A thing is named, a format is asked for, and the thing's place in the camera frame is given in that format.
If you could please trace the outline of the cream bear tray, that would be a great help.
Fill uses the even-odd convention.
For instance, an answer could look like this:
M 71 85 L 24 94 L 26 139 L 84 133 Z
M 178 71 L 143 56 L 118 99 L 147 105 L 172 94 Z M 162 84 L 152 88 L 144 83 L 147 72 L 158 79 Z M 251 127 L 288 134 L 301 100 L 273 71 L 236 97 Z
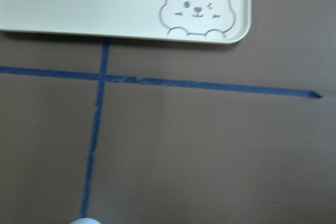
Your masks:
M 233 44 L 251 0 L 1 0 L 1 30 Z

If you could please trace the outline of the light blue cup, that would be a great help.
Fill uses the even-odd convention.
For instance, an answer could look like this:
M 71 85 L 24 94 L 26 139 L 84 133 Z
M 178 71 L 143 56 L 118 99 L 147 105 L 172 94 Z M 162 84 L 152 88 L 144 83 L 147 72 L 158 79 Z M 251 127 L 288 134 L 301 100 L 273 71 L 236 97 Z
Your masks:
M 72 221 L 70 224 L 101 224 L 101 222 L 92 218 L 80 218 Z

